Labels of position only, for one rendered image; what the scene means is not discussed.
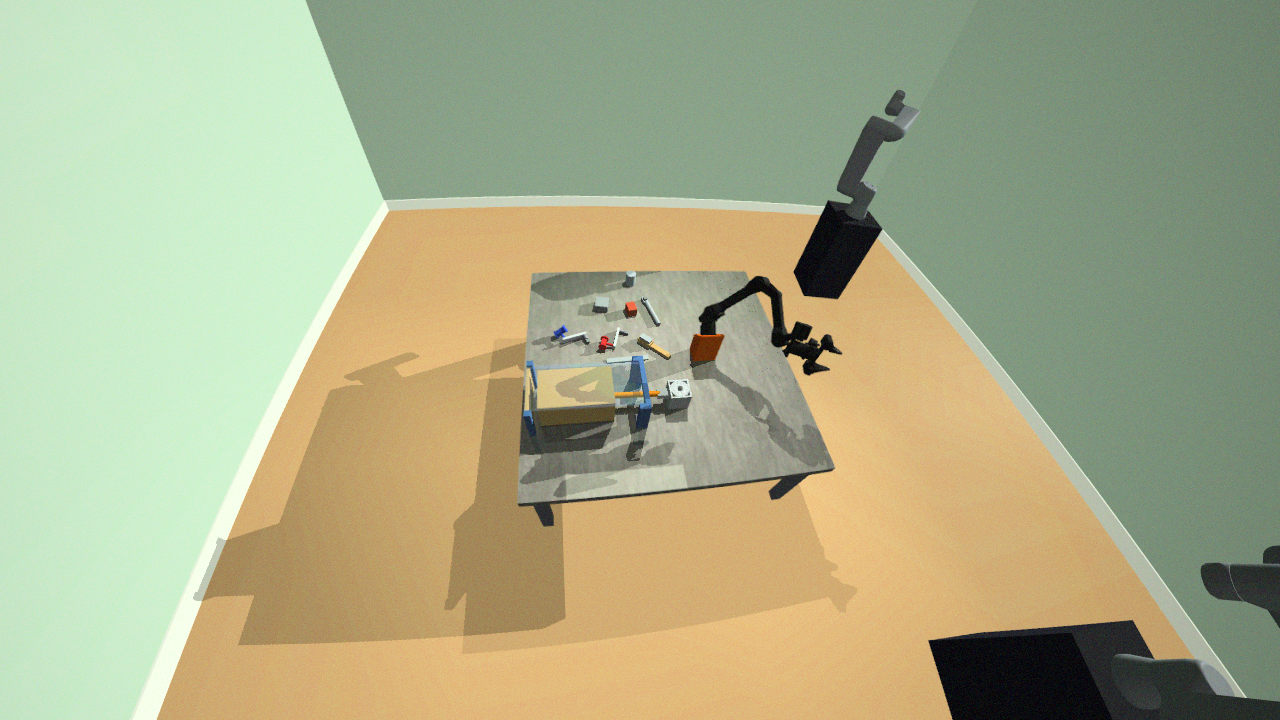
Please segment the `clear-panelled rack with blue frame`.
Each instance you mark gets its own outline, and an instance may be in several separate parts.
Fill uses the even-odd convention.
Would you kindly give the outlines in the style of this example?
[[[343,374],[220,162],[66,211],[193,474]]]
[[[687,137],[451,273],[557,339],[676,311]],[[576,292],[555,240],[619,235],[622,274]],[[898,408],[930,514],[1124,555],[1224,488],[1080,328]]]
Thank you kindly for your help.
[[[632,361],[532,365],[527,361],[524,420],[536,430],[617,427],[643,429],[646,400],[639,357]]]

